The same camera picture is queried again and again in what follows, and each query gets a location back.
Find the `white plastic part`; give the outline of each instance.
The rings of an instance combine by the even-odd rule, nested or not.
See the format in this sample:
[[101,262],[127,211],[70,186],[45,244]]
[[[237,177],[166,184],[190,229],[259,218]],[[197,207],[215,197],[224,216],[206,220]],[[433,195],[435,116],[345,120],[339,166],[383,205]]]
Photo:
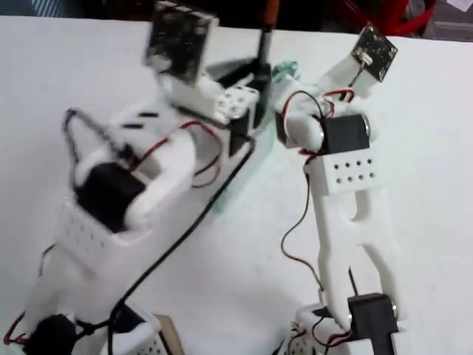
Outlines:
[[300,146],[317,152],[324,143],[324,131],[320,123],[305,112],[290,113],[285,119],[286,147]]
[[250,110],[249,128],[253,127],[254,112],[259,100],[259,92],[250,87],[230,87],[220,97],[218,110],[228,120],[242,118]]
[[[317,87],[308,87],[293,78],[292,76],[290,76],[289,74],[286,74],[280,82],[273,84],[274,110],[278,113],[281,113],[282,109],[284,108],[284,105],[286,104],[286,101],[296,91],[305,91],[314,97],[317,97],[321,94],[320,89],[318,89]],[[304,101],[311,101],[311,99],[307,95],[294,96],[294,99],[291,100],[291,106],[297,106],[298,103]],[[317,109],[316,105],[313,102],[311,106]]]
[[[330,318],[325,318],[321,321],[316,328],[314,325],[320,321],[321,317],[316,316],[313,311],[323,308],[323,305],[309,305],[301,308],[296,314],[296,331],[290,331],[282,343],[281,348],[278,351],[278,355],[312,355],[315,350],[317,354],[324,354],[325,347],[319,344],[313,337],[313,333],[317,339],[323,343],[327,342],[328,337],[331,334],[340,334],[344,330]],[[292,337],[296,334],[305,331],[303,337],[298,338],[294,341],[290,347],[289,342]],[[409,333],[404,329],[399,328],[398,333],[391,335],[392,345],[395,355],[410,355],[413,354],[412,347],[410,344]],[[346,342],[339,346],[330,349],[330,355],[374,355],[369,339],[355,340]]]
[[[362,180],[354,181],[359,180],[358,176],[353,176],[351,182],[346,177],[351,174],[350,169],[355,169],[353,171],[359,175],[368,174],[367,179],[373,179],[369,168],[357,166],[358,161],[367,166],[375,163],[375,158],[372,158],[371,164],[368,163],[371,158],[368,153],[371,153],[370,149],[366,149],[366,152],[343,153],[335,158],[328,155],[328,158],[314,159],[306,166],[319,232],[319,270],[326,306],[344,329],[350,327],[347,303],[350,284],[347,272],[353,249],[359,246],[364,248],[377,268],[382,290],[398,306],[399,318],[405,318],[407,313],[404,289],[401,287],[400,252],[392,237],[385,191],[375,187],[378,184],[372,181],[365,185]],[[380,173],[378,166],[374,178]],[[338,178],[346,180],[337,183]],[[353,185],[342,187],[342,184],[349,183]],[[353,193],[357,212],[354,217],[349,217],[344,210],[344,196]]]
[[159,172],[126,210],[125,224],[130,229],[150,226],[157,214],[189,189],[196,166],[195,145],[189,131],[173,132],[149,160],[156,162]]
[[[84,181],[94,165],[108,159],[106,149],[100,148],[80,162],[78,177]],[[61,307],[72,309],[85,322],[108,318],[130,282],[150,263],[153,256],[149,250],[156,247],[150,238],[152,224],[190,188],[195,159],[194,142],[183,129],[170,134],[169,142],[150,155],[149,163],[155,169],[151,173],[148,169],[151,182],[126,211],[129,231],[111,234],[75,202],[64,203],[56,231],[57,246],[27,304],[30,330]],[[75,355],[99,354],[104,341],[104,331],[97,331],[78,342]]]
[[195,87],[169,75],[161,75],[167,99],[177,107],[184,107],[199,115],[227,124],[225,116],[218,113],[218,100],[224,90],[220,84],[205,75],[197,79]]
[[373,148],[322,155],[305,167],[314,180],[312,194],[356,192],[382,184],[379,158]]
[[[330,68],[314,85],[314,89],[329,92],[347,87],[360,70],[360,64],[350,55]],[[366,70],[361,72],[352,86],[356,95],[367,98],[378,81]]]
[[[159,336],[162,327],[159,320],[134,304],[128,306],[145,320],[129,333],[113,336],[114,355],[170,355]],[[103,346],[101,355],[107,355],[107,343]]]

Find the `black wire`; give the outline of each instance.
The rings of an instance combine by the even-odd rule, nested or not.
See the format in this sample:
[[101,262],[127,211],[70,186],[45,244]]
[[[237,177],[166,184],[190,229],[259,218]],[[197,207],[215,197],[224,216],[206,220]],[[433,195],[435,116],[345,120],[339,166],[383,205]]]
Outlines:
[[352,283],[353,292],[355,292],[355,296],[358,296],[359,295],[358,288],[356,287],[355,278],[353,277],[353,273],[352,273],[352,268],[348,268],[348,276],[350,276],[350,282]]
[[286,251],[285,251],[285,248],[284,248],[284,242],[286,240],[286,237],[292,233],[292,231],[294,229],[296,229],[297,227],[300,226],[300,224],[302,223],[302,221],[305,219],[305,217],[307,216],[307,211],[309,209],[309,200],[310,200],[310,182],[309,182],[309,177],[307,175],[305,175],[305,179],[307,181],[307,196],[306,196],[306,199],[305,199],[305,207],[304,207],[304,211],[302,212],[302,216],[299,218],[299,220],[296,222],[296,224],[294,224],[292,227],[289,228],[288,231],[286,231],[286,233],[284,234],[284,236],[282,237],[281,239],[281,250],[282,250],[282,253],[288,257],[289,259],[291,260],[294,260],[294,261],[299,261],[300,263],[303,263],[304,265],[306,265],[311,271],[312,271],[312,274],[313,276],[316,278],[316,282],[319,284],[319,288],[321,291],[324,290],[324,286],[322,286],[322,282],[320,281],[320,278],[319,276],[317,275],[316,273],[316,270],[313,268],[313,266],[311,264],[309,264],[309,262],[307,262],[306,260],[303,260],[299,257],[294,257],[293,255],[290,255],[288,254]]
[[120,311],[122,308],[125,306],[125,302],[128,300],[128,298],[133,294],[133,292],[136,291],[136,289],[146,280],[146,278],[154,271],[156,270],[166,259],[172,254],[173,251],[175,251],[186,239],[195,231],[195,229],[199,226],[199,224],[203,221],[205,216],[210,212],[211,208],[214,206],[220,195],[228,188],[230,185],[231,181],[237,176],[238,172],[241,170],[241,168],[246,164],[250,156],[253,154],[255,150],[256,143],[254,139],[248,135],[230,130],[232,133],[234,133],[236,136],[242,138],[244,141],[248,142],[250,144],[250,148],[248,152],[245,154],[243,159],[238,163],[236,168],[230,173],[228,176],[227,180],[219,187],[217,192],[211,197],[203,211],[199,214],[199,217],[192,223],[192,225],[184,232],[184,234],[176,241],[174,244],[158,259],[156,260],[149,268],[141,274],[141,276],[138,278],[138,280],[135,281],[135,283],[128,289],[128,291],[118,300],[116,303],[115,307],[112,309],[112,312],[110,313],[110,317],[108,320],[108,330],[107,330],[107,351],[108,355],[113,355],[113,325],[115,324],[115,321],[117,320],[118,315],[120,314]]
[[66,143],[69,148],[69,154],[72,158],[71,171],[70,171],[70,184],[72,189],[75,189],[75,169],[79,160],[81,159],[75,139],[72,136],[72,131],[70,129],[70,123],[73,118],[80,119],[88,128],[90,128],[95,134],[98,135],[103,141],[107,142],[110,146],[110,149],[117,155],[120,156],[122,149],[112,140],[112,137],[108,134],[103,126],[95,122],[92,117],[87,115],[84,111],[80,109],[68,109],[64,116],[64,122],[62,125],[62,130],[66,136]]
[[358,78],[360,77],[360,75],[362,74],[363,72],[363,69],[364,69],[364,61],[361,62],[360,64],[360,69],[358,70],[358,72],[356,73],[355,77],[353,78],[353,80],[348,84],[348,87],[352,87],[353,85],[355,85],[355,82],[358,80]]
[[327,346],[327,344],[324,344],[323,342],[321,342],[320,340],[318,340],[317,337],[316,337],[316,334],[314,333],[314,331],[316,331],[317,325],[319,325],[320,323],[322,323],[322,321],[323,321],[324,319],[325,319],[325,317],[322,317],[321,319],[319,319],[319,321],[318,321],[316,324],[313,325],[311,333],[312,333],[312,337],[315,339],[315,341],[316,341],[318,344],[320,344],[320,345],[322,345],[322,346]]
[[[358,80],[358,78],[360,77],[360,75],[362,74],[362,72],[364,70],[364,66],[365,66],[365,63],[364,63],[364,61],[362,61],[361,64],[360,64],[360,69],[358,69],[358,72],[356,73],[353,80],[348,84],[348,87],[352,87],[353,85],[355,85],[355,82]],[[340,96],[340,101],[343,101],[346,97],[347,97],[347,93],[342,94]]]
[[95,333],[96,330],[106,327],[109,324],[109,320],[105,320],[103,322],[97,323],[97,324],[91,324],[87,322],[82,322],[81,320],[77,319],[75,323],[79,326],[82,327],[82,332],[80,332],[76,337],[75,341],[79,341],[82,338],[92,335]]

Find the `white surface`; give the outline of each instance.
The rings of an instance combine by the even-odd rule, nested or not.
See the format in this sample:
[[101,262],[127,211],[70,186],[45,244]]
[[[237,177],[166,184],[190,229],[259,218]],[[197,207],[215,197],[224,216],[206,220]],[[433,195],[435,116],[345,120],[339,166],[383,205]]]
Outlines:
[[[0,18],[2,333],[26,303],[67,189],[62,114],[82,107],[105,120],[149,96],[154,80],[140,65],[147,30],[141,23]],[[209,59],[251,55],[257,39],[256,31],[219,29]],[[393,42],[399,54],[369,105],[379,114],[376,143],[390,172],[392,220],[407,269],[409,329],[416,354],[473,354],[473,45]],[[299,61],[303,80],[310,82],[354,43],[350,35],[280,32],[270,57]],[[275,145],[226,213],[210,216],[135,301],[170,314],[188,354],[270,354],[296,309],[318,300],[310,273],[279,250],[304,198],[302,159]],[[186,211],[170,222],[181,220],[184,229],[191,219]],[[287,245],[313,263],[315,230],[309,215]],[[362,291],[374,282],[372,273],[361,278],[355,267],[354,274]]]
[[446,0],[446,2],[456,7],[457,9],[462,10],[464,13],[468,11],[468,9],[473,4],[472,0]]

